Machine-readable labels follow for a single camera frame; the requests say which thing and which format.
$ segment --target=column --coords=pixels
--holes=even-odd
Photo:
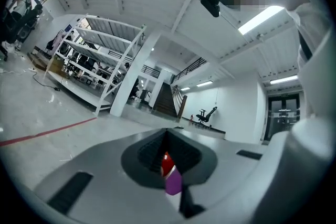
[[[146,90],[146,89],[147,89],[148,82],[149,82],[149,79],[146,79],[146,82],[145,82],[145,84],[143,85],[143,90]]]
[[[151,99],[149,100],[149,103],[148,105],[150,107],[154,107],[155,105],[155,102],[156,102],[156,99],[158,98],[158,95],[160,93],[160,90],[161,90],[161,87],[162,87],[162,84],[164,82],[164,80],[166,78],[168,78],[169,76],[171,75],[171,73],[169,73],[168,71],[162,69],[162,71],[160,72],[160,75],[158,77],[158,80],[157,82],[155,83],[155,86],[154,86],[154,89],[153,89],[153,92],[152,92],[152,96],[151,96]]]
[[[124,80],[122,81],[119,91],[115,96],[114,102],[112,104],[110,114],[120,117],[122,110],[127,102],[128,96],[131,93],[131,90],[134,86],[134,83],[138,76],[140,75],[141,68],[146,62],[149,54],[151,53],[152,48],[155,46],[156,42],[160,38],[161,30],[156,28],[148,36],[145,43],[142,45],[137,56],[133,60],[130,69],[128,70]]]

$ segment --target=cardboard box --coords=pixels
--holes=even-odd
[[[65,73],[64,71],[62,71],[63,66],[65,66],[64,60],[57,60],[54,59],[51,63],[51,66],[49,68],[49,71],[59,74],[61,77],[64,78],[69,78],[69,74]]]

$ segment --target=doorway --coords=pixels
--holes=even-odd
[[[289,131],[300,120],[299,94],[282,94],[268,98],[268,117],[264,141],[278,132]]]

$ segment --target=red line on floor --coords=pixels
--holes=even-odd
[[[85,121],[81,121],[81,122],[77,122],[77,123],[74,123],[74,124],[71,124],[71,125],[63,126],[63,127],[57,128],[57,129],[42,132],[42,133],[39,133],[39,134],[36,134],[36,135],[29,135],[29,136],[19,137],[19,138],[15,138],[15,139],[11,139],[11,140],[1,141],[0,146],[7,146],[7,145],[10,145],[10,144],[14,144],[14,143],[17,143],[17,142],[22,142],[24,140],[33,139],[33,138],[43,136],[43,135],[46,135],[46,134],[56,133],[58,131],[61,131],[61,130],[67,129],[67,128],[71,128],[71,127],[74,127],[76,125],[83,124],[83,123],[86,123],[88,121],[92,121],[92,120],[95,120],[95,119],[96,118],[91,118],[91,119],[88,119],[88,120],[85,120]]]

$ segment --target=purple object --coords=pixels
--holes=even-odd
[[[166,193],[170,195],[178,194],[182,191],[182,176],[177,169],[172,171],[166,179]]]

